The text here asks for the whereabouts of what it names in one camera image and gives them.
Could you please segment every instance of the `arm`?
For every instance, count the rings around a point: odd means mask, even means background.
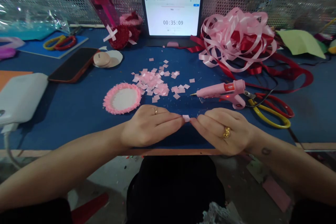
[[[301,149],[250,124],[242,114],[215,108],[191,118],[191,124],[225,155],[247,151],[271,168],[282,180],[308,198],[336,206],[336,173]],[[223,138],[224,127],[231,128]]]
[[[25,166],[0,185],[0,211],[58,198],[117,155],[161,141],[184,119],[165,108],[143,105],[133,118],[82,136]]]

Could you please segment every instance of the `scissors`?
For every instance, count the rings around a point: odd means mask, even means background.
[[[248,100],[249,104],[251,106],[254,106],[257,104],[257,102],[254,101],[255,98],[259,98],[262,99],[263,97],[265,97],[266,94],[264,93],[255,93],[252,94],[248,91],[245,90],[244,95],[246,95],[247,97],[249,97],[250,99]],[[253,110],[256,112],[256,114],[266,123],[268,123],[269,125],[275,127],[275,128],[280,128],[280,129],[284,129],[284,128],[289,128],[291,126],[291,122],[288,120],[288,118],[292,118],[294,117],[294,112],[292,111],[292,109],[282,100],[280,100],[279,98],[273,96],[273,95],[269,95],[267,97],[267,99],[273,100],[275,102],[277,102],[278,104],[280,104],[287,112],[284,113],[283,111],[281,111],[279,108],[277,108],[275,105],[273,105],[271,102],[265,100],[264,103],[267,104],[269,107],[263,106],[263,105],[258,105],[256,107],[252,107]],[[267,119],[261,112],[259,109],[263,109],[267,112],[270,112],[271,114],[275,115],[276,117],[278,117],[283,123],[284,125],[279,125],[276,124],[272,121],[270,121],[269,119]]]
[[[58,36],[56,38],[52,38],[48,41],[46,41],[43,44],[43,48],[49,51],[64,51],[68,50],[69,48],[73,47],[75,44],[77,44],[76,39],[76,33],[81,29],[81,26],[78,26],[76,29],[74,29],[70,34],[69,37],[64,36],[63,34],[61,36]]]

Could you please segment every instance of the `pink glue gun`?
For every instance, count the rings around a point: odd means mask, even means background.
[[[245,101],[239,94],[245,91],[245,81],[234,80],[232,83],[221,83],[198,90],[195,94],[203,98],[220,98],[232,102],[234,109],[240,110],[245,107]]]

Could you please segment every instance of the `clear plastic bag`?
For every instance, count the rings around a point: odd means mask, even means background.
[[[61,11],[36,4],[0,5],[0,37],[42,40],[55,30],[70,33]]]

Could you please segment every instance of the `tablet screen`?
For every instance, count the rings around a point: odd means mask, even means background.
[[[149,35],[197,36],[201,0],[145,0]]]

